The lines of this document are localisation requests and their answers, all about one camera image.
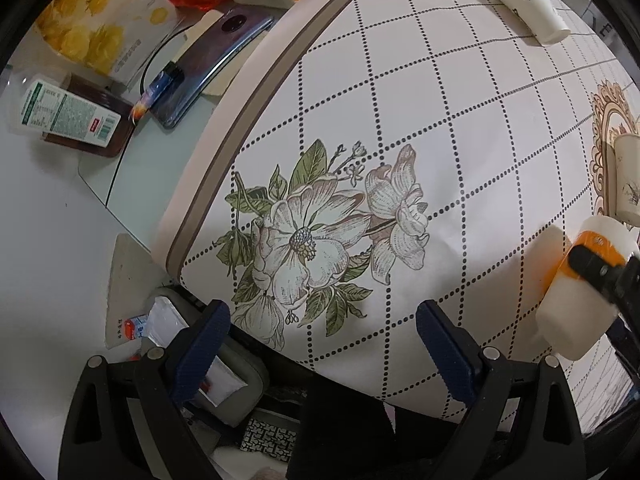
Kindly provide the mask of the white and orange paper cup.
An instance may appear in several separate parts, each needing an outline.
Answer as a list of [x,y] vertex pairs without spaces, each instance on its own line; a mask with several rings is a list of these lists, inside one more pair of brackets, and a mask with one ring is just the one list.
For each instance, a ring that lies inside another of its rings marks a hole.
[[[639,252],[631,232],[607,216],[593,216],[582,222],[573,245],[586,246],[608,264],[624,264]],[[571,361],[580,360],[616,318],[615,307],[570,268],[567,258],[554,271],[536,312],[541,336],[555,353]]]

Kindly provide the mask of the white floral ceramic cup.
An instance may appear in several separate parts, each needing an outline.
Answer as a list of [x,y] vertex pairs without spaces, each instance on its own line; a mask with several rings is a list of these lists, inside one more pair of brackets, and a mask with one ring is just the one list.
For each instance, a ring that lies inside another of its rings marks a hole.
[[616,167],[616,218],[631,226],[639,226],[640,138],[623,134],[614,142]]

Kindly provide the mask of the floral diamond-pattern tablecloth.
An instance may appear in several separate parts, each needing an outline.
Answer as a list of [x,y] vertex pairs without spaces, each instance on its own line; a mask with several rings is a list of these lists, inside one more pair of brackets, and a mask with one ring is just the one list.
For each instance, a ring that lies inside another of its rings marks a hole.
[[154,259],[308,370],[458,422],[416,307],[549,354],[553,267],[604,211],[604,150],[639,130],[637,84],[553,7],[570,36],[544,46],[499,0],[299,1],[203,128]]

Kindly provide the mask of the white green tube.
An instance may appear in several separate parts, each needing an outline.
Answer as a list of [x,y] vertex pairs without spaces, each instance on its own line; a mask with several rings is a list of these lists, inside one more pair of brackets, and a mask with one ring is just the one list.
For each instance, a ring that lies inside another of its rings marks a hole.
[[6,96],[12,126],[51,142],[101,151],[128,131],[130,103],[81,76],[17,73]]

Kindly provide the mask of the brown wallet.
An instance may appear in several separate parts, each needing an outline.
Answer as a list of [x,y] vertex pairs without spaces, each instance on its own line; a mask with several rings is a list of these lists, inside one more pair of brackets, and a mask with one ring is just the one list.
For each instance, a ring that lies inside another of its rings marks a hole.
[[134,124],[132,104],[81,76],[68,74],[62,82],[61,111],[53,132],[43,140],[93,155],[113,158],[125,147]]

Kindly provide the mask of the purple smartphone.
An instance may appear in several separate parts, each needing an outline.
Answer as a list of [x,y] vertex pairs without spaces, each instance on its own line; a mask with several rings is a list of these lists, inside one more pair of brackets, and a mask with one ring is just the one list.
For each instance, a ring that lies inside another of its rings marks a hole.
[[176,128],[214,78],[273,22],[272,13],[260,6],[230,9],[153,79],[143,93],[150,99],[146,108],[163,128]]

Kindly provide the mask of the yellow flower-print bag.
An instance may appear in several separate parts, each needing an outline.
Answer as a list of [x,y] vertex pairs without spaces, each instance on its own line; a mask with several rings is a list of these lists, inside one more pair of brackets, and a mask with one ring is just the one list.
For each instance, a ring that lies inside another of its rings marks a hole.
[[36,27],[57,54],[130,84],[182,20],[169,0],[52,0]]

